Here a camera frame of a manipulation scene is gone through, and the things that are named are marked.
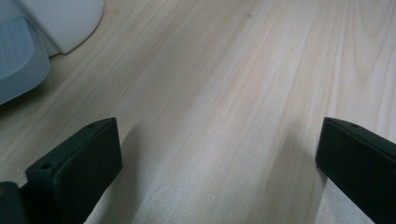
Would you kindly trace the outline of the white pedal trash can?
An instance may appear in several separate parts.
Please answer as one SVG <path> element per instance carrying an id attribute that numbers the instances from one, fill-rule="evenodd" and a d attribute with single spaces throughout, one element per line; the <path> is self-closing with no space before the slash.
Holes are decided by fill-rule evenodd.
<path id="1" fill-rule="evenodd" d="M 37 87 L 50 57 L 80 45 L 105 0 L 0 0 L 0 105 Z"/>

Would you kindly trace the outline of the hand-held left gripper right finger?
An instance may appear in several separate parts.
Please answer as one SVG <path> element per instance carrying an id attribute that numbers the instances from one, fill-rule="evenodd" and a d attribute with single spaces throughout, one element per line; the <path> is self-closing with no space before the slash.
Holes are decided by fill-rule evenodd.
<path id="1" fill-rule="evenodd" d="M 325 118 L 315 161 L 375 224 L 396 224 L 396 144 L 355 123 Z"/>

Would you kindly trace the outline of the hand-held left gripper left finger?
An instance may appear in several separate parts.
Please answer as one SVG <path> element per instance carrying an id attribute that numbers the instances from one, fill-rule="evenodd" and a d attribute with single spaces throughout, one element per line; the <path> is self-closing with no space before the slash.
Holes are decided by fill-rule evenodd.
<path id="1" fill-rule="evenodd" d="M 37 224 L 83 224 L 122 168 L 117 120 L 83 127 L 25 171 Z"/>

